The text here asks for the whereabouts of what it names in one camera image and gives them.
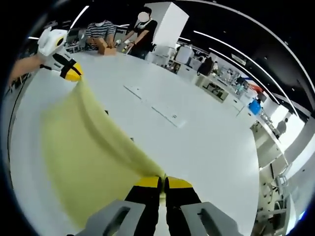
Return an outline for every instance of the yellow towel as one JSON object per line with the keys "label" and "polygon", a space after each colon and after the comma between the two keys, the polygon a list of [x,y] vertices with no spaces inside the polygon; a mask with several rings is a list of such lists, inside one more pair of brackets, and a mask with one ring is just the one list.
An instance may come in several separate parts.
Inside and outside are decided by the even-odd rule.
{"label": "yellow towel", "polygon": [[165,175],[105,113],[85,80],[42,114],[42,145],[53,187],[79,228],[123,200],[141,177]]}

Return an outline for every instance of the blue container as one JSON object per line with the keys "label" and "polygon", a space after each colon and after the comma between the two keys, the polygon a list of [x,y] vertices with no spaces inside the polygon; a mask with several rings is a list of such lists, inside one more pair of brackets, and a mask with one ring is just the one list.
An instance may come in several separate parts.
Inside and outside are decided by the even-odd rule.
{"label": "blue container", "polygon": [[254,100],[252,103],[249,104],[248,108],[254,115],[257,115],[261,109],[261,105],[257,102],[257,100]]}

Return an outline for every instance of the black ceiling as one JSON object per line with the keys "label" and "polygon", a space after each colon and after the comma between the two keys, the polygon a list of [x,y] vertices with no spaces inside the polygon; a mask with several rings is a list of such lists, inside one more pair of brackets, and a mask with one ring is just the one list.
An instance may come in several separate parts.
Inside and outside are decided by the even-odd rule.
{"label": "black ceiling", "polygon": [[[57,10],[52,10],[47,20],[73,21],[85,5],[90,5],[76,26],[84,27],[99,15],[116,25],[128,24],[136,21],[139,9],[146,2],[158,1],[86,0],[78,3],[73,0]],[[199,48],[210,51],[209,47],[212,47],[228,57],[232,53],[235,54],[235,51],[193,31],[200,31],[230,44],[250,56],[272,75],[291,100],[309,111],[315,110],[315,93],[307,77],[291,54],[267,31],[245,17],[217,6],[191,1],[172,2],[189,14],[182,37],[190,39]],[[251,16],[287,42],[315,84],[315,46],[312,43],[314,18],[311,1],[302,0],[297,4],[295,1],[282,0],[217,0],[216,3]],[[248,62],[245,67],[269,90],[282,95],[277,86],[257,66]]]}

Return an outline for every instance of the person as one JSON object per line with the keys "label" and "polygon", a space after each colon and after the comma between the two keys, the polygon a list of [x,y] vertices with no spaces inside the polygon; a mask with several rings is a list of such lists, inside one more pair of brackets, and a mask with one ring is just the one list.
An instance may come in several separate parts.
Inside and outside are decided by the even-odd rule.
{"label": "person", "polygon": [[206,77],[209,76],[212,65],[213,65],[212,57],[208,57],[198,68],[197,74],[203,74]]}
{"label": "person", "polygon": [[87,50],[98,50],[96,38],[104,38],[109,48],[114,48],[114,35],[116,27],[110,21],[104,20],[99,23],[91,23],[85,32],[87,37]]}
{"label": "person", "polygon": [[218,62],[215,61],[215,63],[212,66],[212,72],[217,73],[219,67],[218,67]]}
{"label": "person", "polygon": [[137,24],[136,27],[126,35],[123,42],[131,38],[136,33],[137,38],[133,42],[130,42],[126,49],[131,49],[129,53],[130,55],[140,59],[145,59],[147,54],[153,49],[152,42],[158,23],[151,18],[152,10],[150,8],[144,7],[142,12],[148,14],[148,20]]}
{"label": "person", "polygon": [[288,122],[288,119],[285,118],[284,120],[280,121],[277,130],[278,130],[278,135],[276,135],[277,139],[286,132],[286,123]]}

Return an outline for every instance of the ceiling light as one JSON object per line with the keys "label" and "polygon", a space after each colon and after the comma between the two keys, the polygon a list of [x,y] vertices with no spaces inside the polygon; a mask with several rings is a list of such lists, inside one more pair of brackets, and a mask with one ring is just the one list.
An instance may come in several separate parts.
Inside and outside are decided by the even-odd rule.
{"label": "ceiling light", "polygon": [[228,59],[229,61],[233,62],[234,64],[237,64],[240,68],[242,68],[248,75],[250,75],[251,77],[253,77],[255,80],[258,81],[258,83],[260,83],[264,89],[270,94],[270,96],[272,96],[272,98],[278,103],[280,104],[280,102],[278,101],[278,99],[272,94],[272,92],[257,78],[255,77],[252,73],[250,73],[247,69],[245,69],[244,67],[240,66],[237,62],[235,62],[234,60],[232,60],[231,58],[227,57],[226,55],[212,49],[212,48],[209,48],[211,51],[221,55],[222,57]]}
{"label": "ceiling light", "polygon": [[217,4],[216,1],[213,1],[213,2],[210,2],[210,1],[204,1],[204,0],[184,0],[184,1],[193,1],[193,2],[201,2],[201,3],[205,3],[205,4],[210,4],[210,5],[213,5],[213,6],[217,6],[217,7],[220,7],[220,8],[223,8],[225,10],[228,10],[228,11],[232,11],[238,15],[241,15],[245,18],[247,18],[248,20],[254,22],[255,24],[259,25],[260,27],[262,27],[264,30],[266,30],[268,33],[270,33],[276,40],[278,40],[286,49],[287,51],[291,54],[291,56],[293,56],[293,58],[296,60],[296,62],[299,64],[299,66],[301,67],[301,69],[303,70],[305,76],[307,77],[307,79],[309,80],[310,82],[310,85],[313,89],[313,91],[315,92],[315,86],[309,76],[309,74],[307,73],[306,69],[304,68],[304,66],[302,65],[302,63],[300,62],[299,58],[297,58],[297,56],[294,54],[294,52],[288,47],[288,42],[285,42],[283,41],[282,39],[280,39],[275,33],[273,33],[270,29],[268,29],[267,27],[265,27],[262,23],[260,23],[259,21],[255,20],[254,18],[244,14],[243,12],[240,12],[239,10],[236,10],[236,9],[233,9],[231,7],[228,7],[228,6],[224,6],[224,5],[221,5],[221,4]]}
{"label": "ceiling light", "polygon": [[29,39],[36,39],[36,40],[39,40],[39,38],[37,38],[37,37],[29,37]]}
{"label": "ceiling light", "polygon": [[72,25],[70,26],[70,29],[73,28],[73,26],[75,25],[75,23],[77,23],[77,21],[79,20],[79,18],[82,16],[82,14],[89,8],[89,6],[85,6],[82,11],[79,13],[79,15],[77,16],[77,18],[75,18],[75,20],[73,21]]}
{"label": "ceiling light", "polygon": [[186,40],[186,41],[190,42],[190,39],[186,39],[186,38],[182,38],[182,37],[179,37],[179,38],[182,40]]}
{"label": "ceiling light", "polygon": [[214,37],[209,36],[209,35],[207,35],[207,34],[205,34],[205,33],[201,33],[201,32],[195,31],[195,30],[194,30],[193,32],[195,32],[195,33],[197,33],[197,34],[200,34],[200,35],[203,35],[203,36],[206,36],[206,37],[208,37],[208,38],[211,38],[211,39],[213,39],[213,40],[215,40],[215,41],[217,41],[217,42],[220,42],[220,43],[222,43],[222,44],[228,46],[229,48],[235,50],[235,51],[238,52],[239,54],[245,56],[248,60],[250,60],[254,65],[256,65],[261,71],[263,71],[263,72],[276,84],[276,86],[278,87],[278,89],[284,94],[284,96],[286,97],[286,99],[289,101],[289,103],[290,103],[290,105],[292,106],[292,108],[293,108],[293,110],[294,110],[296,116],[299,117],[299,115],[298,115],[298,113],[297,113],[297,111],[296,111],[296,109],[295,109],[293,103],[291,102],[291,100],[289,99],[289,97],[287,96],[287,94],[284,92],[284,90],[282,89],[282,87],[281,87],[281,86],[277,83],[277,81],[276,81],[264,68],[262,68],[256,61],[254,61],[254,60],[251,59],[249,56],[247,56],[247,55],[245,55],[244,53],[242,53],[240,50],[234,48],[233,46],[231,46],[231,45],[229,45],[229,44],[227,44],[227,43],[225,43],[225,42],[223,42],[223,41],[221,41],[221,40],[219,40],[219,39],[217,39],[217,38],[214,38]]}

